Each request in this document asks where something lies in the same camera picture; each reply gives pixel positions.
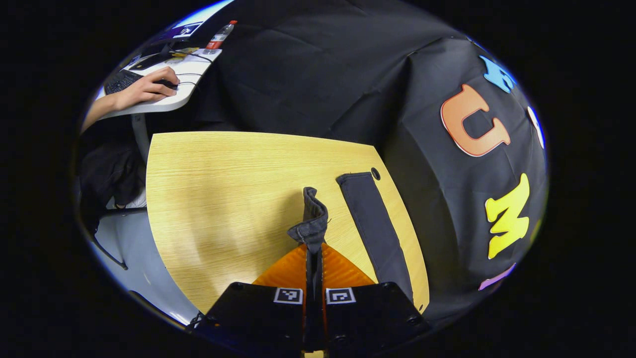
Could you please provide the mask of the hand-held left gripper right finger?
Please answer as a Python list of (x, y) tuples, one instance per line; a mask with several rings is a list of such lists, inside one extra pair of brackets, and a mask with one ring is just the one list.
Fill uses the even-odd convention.
[(316, 349), (326, 356), (376, 356), (431, 333), (397, 283), (374, 283), (325, 243), (321, 269)]

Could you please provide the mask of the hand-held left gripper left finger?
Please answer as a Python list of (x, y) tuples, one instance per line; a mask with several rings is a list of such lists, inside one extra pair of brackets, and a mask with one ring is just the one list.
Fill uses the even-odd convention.
[(196, 335), (244, 356), (304, 356), (317, 349), (317, 247), (296, 247), (257, 284), (231, 283), (191, 324)]

